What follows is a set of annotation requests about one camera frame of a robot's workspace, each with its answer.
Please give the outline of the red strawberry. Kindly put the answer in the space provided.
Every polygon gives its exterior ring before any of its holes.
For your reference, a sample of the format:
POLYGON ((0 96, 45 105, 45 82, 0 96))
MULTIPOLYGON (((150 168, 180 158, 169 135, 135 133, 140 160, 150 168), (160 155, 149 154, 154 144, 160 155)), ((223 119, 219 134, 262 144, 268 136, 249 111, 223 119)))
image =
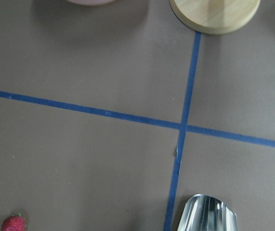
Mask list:
POLYGON ((1 231, 26 231, 26 219, 18 213, 7 217, 1 225, 1 231))

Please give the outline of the metal ice scoop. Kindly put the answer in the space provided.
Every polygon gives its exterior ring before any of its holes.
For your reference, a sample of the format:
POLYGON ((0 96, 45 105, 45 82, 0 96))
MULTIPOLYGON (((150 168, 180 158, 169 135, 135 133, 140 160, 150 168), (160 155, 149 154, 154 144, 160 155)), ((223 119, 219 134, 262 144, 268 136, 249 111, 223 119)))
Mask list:
POLYGON ((186 202, 177 230, 237 231, 237 216, 225 202, 196 194, 186 202))

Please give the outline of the pink bowl with ice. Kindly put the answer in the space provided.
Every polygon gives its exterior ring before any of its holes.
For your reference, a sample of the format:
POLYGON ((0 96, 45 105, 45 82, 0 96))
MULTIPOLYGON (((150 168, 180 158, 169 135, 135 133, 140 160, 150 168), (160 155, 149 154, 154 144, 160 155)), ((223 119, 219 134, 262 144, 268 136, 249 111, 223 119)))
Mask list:
POLYGON ((114 2, 115 0, 67 0, 68 2, 83 6, 101 6, 114 2))

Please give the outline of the wooden stand round base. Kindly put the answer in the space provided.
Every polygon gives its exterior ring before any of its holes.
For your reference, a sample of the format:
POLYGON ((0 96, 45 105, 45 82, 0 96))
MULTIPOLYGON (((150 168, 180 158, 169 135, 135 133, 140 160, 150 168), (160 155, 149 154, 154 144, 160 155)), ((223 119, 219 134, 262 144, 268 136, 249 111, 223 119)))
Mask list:
POLYGON ((255 15, 259 0, 171 0, 177 18, 194 31, 223 35, 239 30, 255 15))

